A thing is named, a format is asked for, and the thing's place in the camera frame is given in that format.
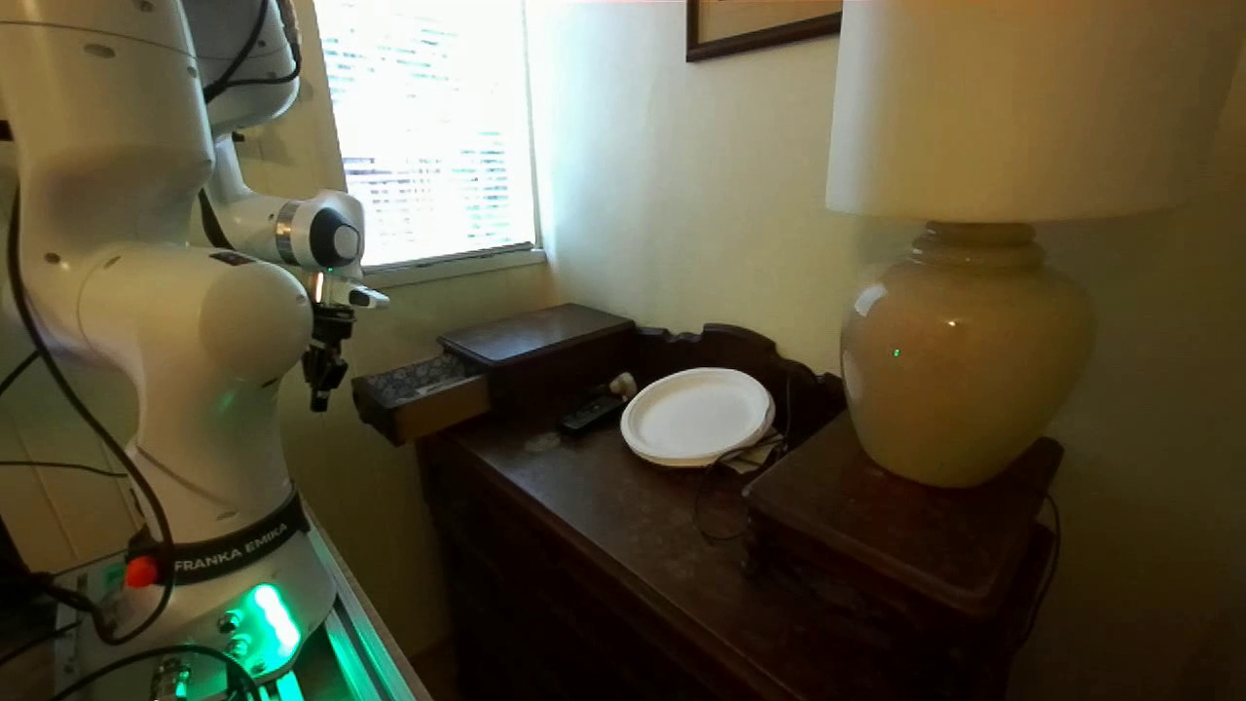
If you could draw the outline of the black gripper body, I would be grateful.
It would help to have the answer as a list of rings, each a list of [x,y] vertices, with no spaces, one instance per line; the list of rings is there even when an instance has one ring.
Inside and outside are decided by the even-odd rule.
[[[310,387],[338,387],[347,375],[341,342],[354,335],[354,316],[381,307],[385,292],[347,281],[316,276],[310,281],[310,345],[302,355],[302,376]]]

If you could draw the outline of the green lit robot base platform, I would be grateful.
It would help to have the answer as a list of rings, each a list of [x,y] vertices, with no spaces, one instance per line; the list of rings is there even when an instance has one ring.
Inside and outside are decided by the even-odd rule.
[[[432,701],[318,529],[171,598],[129,590],[115,555],[53,586],[53,701]]]

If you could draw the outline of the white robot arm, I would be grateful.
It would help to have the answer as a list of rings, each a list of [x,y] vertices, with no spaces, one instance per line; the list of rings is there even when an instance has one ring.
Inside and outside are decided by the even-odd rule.
[[[0,0],[0,54],[11,298],[48,358],[135,390],[122,459],[144,536],[96,637],[205,641],[251,586],[321,584],[277,390],[321,350],[321,285],[358,270],[363,207],[241,178],[233,135],[301,89],[285,0]]]

